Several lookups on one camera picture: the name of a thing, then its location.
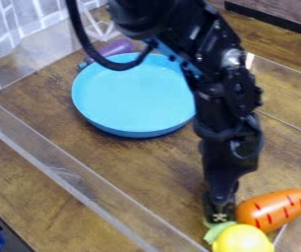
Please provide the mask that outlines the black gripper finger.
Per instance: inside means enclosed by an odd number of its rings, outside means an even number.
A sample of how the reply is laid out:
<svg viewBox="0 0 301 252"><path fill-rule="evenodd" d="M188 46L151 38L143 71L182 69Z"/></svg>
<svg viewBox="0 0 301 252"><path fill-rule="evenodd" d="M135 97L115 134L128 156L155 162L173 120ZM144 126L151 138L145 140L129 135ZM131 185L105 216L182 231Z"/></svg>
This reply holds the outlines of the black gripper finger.
<svg viewBox="0 0 301 252"><path fill-rule="evenodd" d="M204 218L208 223L222 223L235 219L236 201L234 197L228 199L227 203L216 205L211 202L208 194L204 193L202 196L202 201Z"/></svg>

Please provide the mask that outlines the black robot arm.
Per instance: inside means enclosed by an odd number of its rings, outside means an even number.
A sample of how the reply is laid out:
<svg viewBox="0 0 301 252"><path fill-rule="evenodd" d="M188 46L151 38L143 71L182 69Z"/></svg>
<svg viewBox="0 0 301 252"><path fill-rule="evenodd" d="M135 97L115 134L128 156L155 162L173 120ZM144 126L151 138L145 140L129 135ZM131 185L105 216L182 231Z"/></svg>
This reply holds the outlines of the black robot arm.
<svg viewBox="0 0 301 252"><path fill-rule="evenodd" d="M180 65L200 138L204 216L211 223L231 221L239 178L256 170L263 146L255 114L263 90L240 39L204 0L109 0L109 14L125 36Z"/></svg>

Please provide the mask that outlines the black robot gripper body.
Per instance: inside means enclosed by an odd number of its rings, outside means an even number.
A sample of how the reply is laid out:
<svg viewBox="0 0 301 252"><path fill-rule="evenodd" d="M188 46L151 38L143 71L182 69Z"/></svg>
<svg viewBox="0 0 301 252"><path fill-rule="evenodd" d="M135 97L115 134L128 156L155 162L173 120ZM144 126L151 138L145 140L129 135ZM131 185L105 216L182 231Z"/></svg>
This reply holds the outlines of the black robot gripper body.
<svg viewBox="0 0 301 252"><path fill-rule="evenodd" d="M239 178L258 169L263 148L263 130L255 114L222 132L211 130L198 119L192 121L202 142L202 163L208 196L212 201L228 201Z"/></svg>

